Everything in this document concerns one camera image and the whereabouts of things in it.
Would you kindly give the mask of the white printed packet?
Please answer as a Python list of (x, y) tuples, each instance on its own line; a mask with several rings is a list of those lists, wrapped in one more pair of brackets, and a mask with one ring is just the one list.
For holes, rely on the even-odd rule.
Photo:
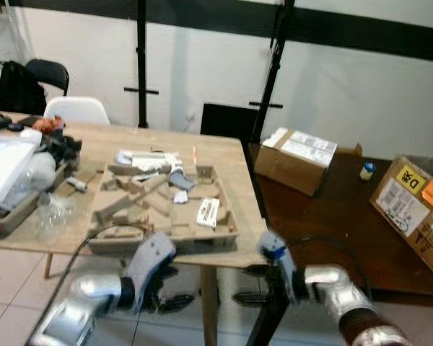
[(196, 212), (196, 225), (207, 229), (217, 227), (220, 200), (216, 198), (202, 198)]

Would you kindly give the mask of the large brown pulp packing tray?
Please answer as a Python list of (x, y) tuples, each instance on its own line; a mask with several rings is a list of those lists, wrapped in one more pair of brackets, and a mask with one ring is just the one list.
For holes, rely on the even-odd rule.
[[(180, 189), (165, 176), (158, 174), (143, 180), (134, 168), (105, 165), (92, 201), (89, 231), (94, 231), (95, 236), (88, 241), (89, 249), (95, 253), (133, 251), (160, 232), (170, 235), (177, 247), (234, 244), (240, 235), (237, 218), (216, 169), (196, 166), (190, 178), (196, 186), (188, 192), (189, 201), (176, 205), (172, 198)], [(202, 198), (220, 200), (214, 229), (196, 225)]]

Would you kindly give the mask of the dark brown table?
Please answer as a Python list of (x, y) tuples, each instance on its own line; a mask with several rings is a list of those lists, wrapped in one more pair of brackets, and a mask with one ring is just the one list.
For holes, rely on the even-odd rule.
[(314, 195), (254, 174), (261, 207), (270, 229), (294, 244), (298, 265), (345, 267), (359, 285), (368, 281), (382, 316), (415, 346), (433, 346), (433, 272), (369, 201), (390, 161), (375, 159), (364, 181), (366, 161), (336, 154)]

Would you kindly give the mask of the cardboard box with white labels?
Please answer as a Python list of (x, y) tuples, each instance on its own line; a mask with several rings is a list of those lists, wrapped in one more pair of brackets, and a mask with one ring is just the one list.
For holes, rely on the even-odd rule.
[(261, 142), (254, 172), (312, 197), (337, 148), (336, 142), (280, 126)]

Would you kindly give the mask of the small grey plastic piece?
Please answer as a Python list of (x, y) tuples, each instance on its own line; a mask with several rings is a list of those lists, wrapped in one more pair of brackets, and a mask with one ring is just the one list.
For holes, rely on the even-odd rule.
[(68, 184), (71, 185), (77, 192), (84, 193), (87, 191), (87, 182), (81, 181), (75, 176), (67, 177), (65, 182), (68, 182)]

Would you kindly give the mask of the cardboard box with yellow label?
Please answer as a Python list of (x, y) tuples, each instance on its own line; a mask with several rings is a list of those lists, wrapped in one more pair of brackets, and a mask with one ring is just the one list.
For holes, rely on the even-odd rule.
[(433, 157), (395, 157), (369, 201), (433, 272)]

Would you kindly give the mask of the light wooden table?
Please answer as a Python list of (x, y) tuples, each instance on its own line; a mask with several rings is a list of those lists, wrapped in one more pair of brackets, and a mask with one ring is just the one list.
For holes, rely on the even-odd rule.
[(213, 166), (219, 175), (237, 218), (239, 237), (225, 247), (194, 245), (181, 247), (175, 263), (199, 266), (203, 293), (204, 345), (217, 346), (219, 294), (216, 272), (219, 267), (244, 268), (262, 264), (256, 247), (266, 227), (266, 212), (260, 204), (260, 191), (249, 168), (248, 146), (235, 138), (184, 134), (131, 126), (71, 122), (64, 133), (82, 141), (82, 166), (111, 164), (118, 151), (166, 151), (190, 162), (191, 147), (197, 148), (196, 166)]

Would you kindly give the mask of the small brown pulp packing tray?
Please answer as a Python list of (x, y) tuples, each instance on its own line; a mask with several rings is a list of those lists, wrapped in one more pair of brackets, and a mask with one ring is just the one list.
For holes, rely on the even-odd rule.
[(0, 218), (0, 238), (12, 233), (37, 207), (40, 195), (43, 193), (52, 193), (59, 185), (64, 183), (64, 180), (75, 171), (74, 168), (69, 168), (69, 164), (62, 164), (55, 172), (56, 176), (52, 181), (48, 191), (34, 191), (26, 195), (22, 202), (13, 210), (9, 211), (6, 216)]

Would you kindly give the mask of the clear plastic bottle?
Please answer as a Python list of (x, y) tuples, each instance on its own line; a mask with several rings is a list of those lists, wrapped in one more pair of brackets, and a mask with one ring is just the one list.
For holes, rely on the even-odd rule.
[(56, 178), (56, 170), (57, 162), (51, 153), (34, 153), (6, 195), (5, 210), (13, 210), (31, 193), (48, 190)]

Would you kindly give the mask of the black gadget heap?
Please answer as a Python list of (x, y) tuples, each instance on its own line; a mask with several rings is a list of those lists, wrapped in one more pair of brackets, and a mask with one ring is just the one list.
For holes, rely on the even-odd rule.
[(80, 165), (80, 152), (82, 141), (65, 136), (61, 133), (53, 135), (42, 135), (40, 152), (49, 153), (57, 164), (57, 169), (65, 166), (65, 172), (78, 170)]

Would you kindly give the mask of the white plastic bag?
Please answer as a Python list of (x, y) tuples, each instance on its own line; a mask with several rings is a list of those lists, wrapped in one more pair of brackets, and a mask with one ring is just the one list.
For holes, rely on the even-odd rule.
[(0, 136), (0, 208), (14, 210), (40, 190), (31, 164), (38, 148), (34, 136)]

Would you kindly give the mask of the white chair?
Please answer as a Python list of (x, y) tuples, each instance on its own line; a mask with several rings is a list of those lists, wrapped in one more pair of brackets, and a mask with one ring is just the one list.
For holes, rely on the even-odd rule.
[(99, 99), (94, 97), (55, 97), (45, 107), (43, 118), (87, 124), (111, 125), (110, 116)]

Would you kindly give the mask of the black leaning stand pole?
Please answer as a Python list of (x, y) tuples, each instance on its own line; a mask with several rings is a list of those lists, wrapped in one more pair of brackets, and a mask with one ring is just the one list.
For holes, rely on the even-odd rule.
[(275, 13), (275, 21), (272, 26), (271, 43), (271, 60), (268, 65), (266, 85), (263, 89), (263, 94), (260, 102), (258, 103), (258, 112), (254, 119), (253, 131), (250, 133), (248, 142), (257, 143), (259, 142), (263, 126), (267, 118), (267, 111), (271, 107), (271, 98), (274, 93), (275, 83), (277, 78), (277, 72), (281, 67), (281, 57), (283, 56), (285, 44), (288, 37), (288, 27), (290, 24), (290, 17), (293, 17), (295, 13), (296, 0), (281, 0), (280, 5), (277, 7)]

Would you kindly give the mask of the black upright stand pole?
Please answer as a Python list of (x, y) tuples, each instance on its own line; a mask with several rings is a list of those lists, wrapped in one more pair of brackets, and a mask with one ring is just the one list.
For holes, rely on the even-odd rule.
[(124, 92), (136, 94), (137, 128), (149, 128), (147, 96), (158, 95), (158, 90), (148, 89), (147, 81), (147, 9), (148, 0), (132, 0), (135, 3), (136, 46), (134, 48), (137, 62), (137, 86), (125, 86)]

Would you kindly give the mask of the black backpack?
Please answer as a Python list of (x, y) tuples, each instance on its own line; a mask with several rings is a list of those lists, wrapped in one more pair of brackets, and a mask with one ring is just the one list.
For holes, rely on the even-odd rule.
[(42, 115), (46, 94), (36, 76), (15, 61), (5, 61), (0, 69), (0, 111)]

